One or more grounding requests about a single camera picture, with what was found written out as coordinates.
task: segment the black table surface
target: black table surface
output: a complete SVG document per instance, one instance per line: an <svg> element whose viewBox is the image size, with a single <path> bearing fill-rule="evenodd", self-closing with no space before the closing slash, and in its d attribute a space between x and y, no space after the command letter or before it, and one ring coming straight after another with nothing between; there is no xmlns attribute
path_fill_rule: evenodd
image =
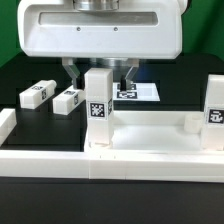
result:
<svg viewBox="0 0 224 224"><path fill-rule="evenodd" d="M91 67L86 60L77 65L82 74ZM145 61L136 82L155 82L161 102L116 102L115 110L202 111L208 74L224 74L224 62L206 54ZM55 95L71 85L60 59L19 54L0 68L0 110L16 108L18 121L4 149L83 150L85 102L66 117L52 113L52 99L34 111L20 109L20 92L51 79ZM221 224L223 207L223 184L0 178L1 224Z"/></svg>

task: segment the white stand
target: white stand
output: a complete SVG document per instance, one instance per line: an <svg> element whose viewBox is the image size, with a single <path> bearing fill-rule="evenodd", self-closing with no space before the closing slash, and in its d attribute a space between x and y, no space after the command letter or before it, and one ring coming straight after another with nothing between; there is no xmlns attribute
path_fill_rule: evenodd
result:
<svg viewBox="0 0 224 224"><path fill-rule="evenodd" d="M113 137L113 71L90 69L85 74L88 142L90 147L110 147Z"/></svg>
<svg viewBox="0 0 224 224"><path fill-rule="evenodd" d="M224 76L209 75L205 100L205 119L201 146L208 150L224 149Z"/></svg>

